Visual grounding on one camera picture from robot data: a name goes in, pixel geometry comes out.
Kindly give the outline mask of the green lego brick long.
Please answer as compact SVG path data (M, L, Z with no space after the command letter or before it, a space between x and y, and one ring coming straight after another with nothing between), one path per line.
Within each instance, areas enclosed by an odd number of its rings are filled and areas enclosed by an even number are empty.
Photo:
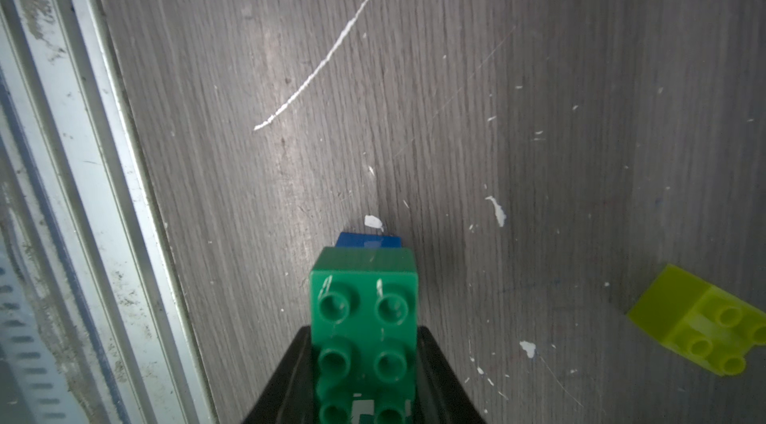
M404 423L416 397L419 278L408 248L324 248L309 275L314 407L350 423L356 400L374 423Z

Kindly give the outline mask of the blue lego brick small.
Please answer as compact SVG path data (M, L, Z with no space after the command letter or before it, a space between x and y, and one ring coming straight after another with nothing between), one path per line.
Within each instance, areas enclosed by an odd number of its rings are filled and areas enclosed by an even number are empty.
M341 233L335 243L337 248L401 248L399 237L379 236L371 234Z

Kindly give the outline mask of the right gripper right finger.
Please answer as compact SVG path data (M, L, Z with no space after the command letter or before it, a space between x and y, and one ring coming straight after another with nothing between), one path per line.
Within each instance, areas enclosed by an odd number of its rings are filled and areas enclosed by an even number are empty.
M414 423L484 424L480 415L426 326L417 333Z

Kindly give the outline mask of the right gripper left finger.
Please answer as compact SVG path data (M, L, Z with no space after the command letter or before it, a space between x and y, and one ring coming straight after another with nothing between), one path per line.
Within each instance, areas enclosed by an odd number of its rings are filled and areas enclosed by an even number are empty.
M315 420L310 326L299 328L244 424L311 424Z

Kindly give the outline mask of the lime lego brick small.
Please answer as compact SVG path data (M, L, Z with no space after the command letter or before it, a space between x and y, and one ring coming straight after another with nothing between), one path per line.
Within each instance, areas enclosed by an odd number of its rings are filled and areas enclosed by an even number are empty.
M663 347L718 376L736 376L765 344L765 312L668 264L628 311Z

